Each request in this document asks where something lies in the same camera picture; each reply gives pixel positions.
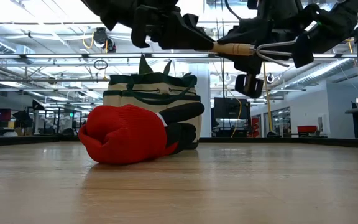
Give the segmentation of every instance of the tote bag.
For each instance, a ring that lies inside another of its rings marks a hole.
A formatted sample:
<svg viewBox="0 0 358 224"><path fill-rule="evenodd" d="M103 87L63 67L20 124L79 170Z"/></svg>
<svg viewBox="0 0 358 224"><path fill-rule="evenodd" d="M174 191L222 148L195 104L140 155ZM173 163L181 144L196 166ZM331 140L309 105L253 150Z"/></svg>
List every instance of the tote bag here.
<svg viewBox="0 0 358 224"><path fill-rule="evenodd" d="M195 85L197 77L171 77L162 73L145 75L111 75L109 88L103 93L103 105L136 105L158 113L185 103L200 102ZM197 137L189 149L198 146L201 132L201 115L184 123L196 127Z"/></svg>

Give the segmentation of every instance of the wooden table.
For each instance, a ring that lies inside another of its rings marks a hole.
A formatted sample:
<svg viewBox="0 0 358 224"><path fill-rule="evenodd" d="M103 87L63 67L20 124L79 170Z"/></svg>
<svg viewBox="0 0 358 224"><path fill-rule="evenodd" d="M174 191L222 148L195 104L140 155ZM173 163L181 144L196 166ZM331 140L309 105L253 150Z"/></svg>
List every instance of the wooden table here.
<svg viewBox="0 0 358 224"><path fill-rule="evenodd" d="M3 223L358 224L358 149L200 144L118 167L78 142L4 146Z"/></svg>

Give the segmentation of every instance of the glove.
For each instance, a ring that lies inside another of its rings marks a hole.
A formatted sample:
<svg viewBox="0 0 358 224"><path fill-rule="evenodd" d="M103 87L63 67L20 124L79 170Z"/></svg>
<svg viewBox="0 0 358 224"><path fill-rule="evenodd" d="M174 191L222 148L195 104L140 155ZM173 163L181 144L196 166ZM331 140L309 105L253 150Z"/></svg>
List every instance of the glove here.
<svg viewBox="0 0 358 224"><path fill-rule="evenodd" d="M196 128L178 122L202 114L201 103L169 108L159 113L133 105L98 106L78 135L89 156L100 163L131 164L184 150Z"/></svg>

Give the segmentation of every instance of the cream bag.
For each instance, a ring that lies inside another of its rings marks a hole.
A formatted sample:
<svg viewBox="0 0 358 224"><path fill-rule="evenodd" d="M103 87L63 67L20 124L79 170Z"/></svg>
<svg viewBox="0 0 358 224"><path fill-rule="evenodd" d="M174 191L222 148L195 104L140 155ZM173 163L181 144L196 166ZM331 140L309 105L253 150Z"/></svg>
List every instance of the cream bag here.
<svg viewBox="0 0 358 224"><path fill-rule="evenodd" d="M103 93L103 105L131 104L157 113L173 106L200 102L201 98L195 90L196 84L197 77L194 75L183 78L162 73L111 75L109 88ZM190 123L197 129L197 137L189 148L195 149L200 138L201 115L184 123Z"/></svg>

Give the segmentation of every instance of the bag handle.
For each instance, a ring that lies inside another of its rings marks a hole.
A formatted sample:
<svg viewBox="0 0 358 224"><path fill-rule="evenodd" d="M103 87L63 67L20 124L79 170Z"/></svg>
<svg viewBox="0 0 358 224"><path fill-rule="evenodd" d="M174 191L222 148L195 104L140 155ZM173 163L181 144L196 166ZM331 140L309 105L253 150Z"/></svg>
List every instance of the bag handle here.
<svg viewBox="0 0 358 224"><path fill-rule="evenodd" d="M171 104L171 103L175 102L176 100L180 100L183 96L186 95L186 93L189 92L189 90L191 88L193 88L196 85L196 82L197 82L197 79L194 77L191 80L190 85L185 90L183 90L180 94L174 95L174 96L169 97L169 98L164 99L164 100L148 100L148 99L145 99L145 98L139 96L138 93L136 93L133 90L134 90L135 84L140 84L140 83L135 83L133 77L132 77L132 83L127 84L127 90L135 99L139 100L140 102L143 102L143 103L148 104L148 105L162 106L162 105Z"/></svg>

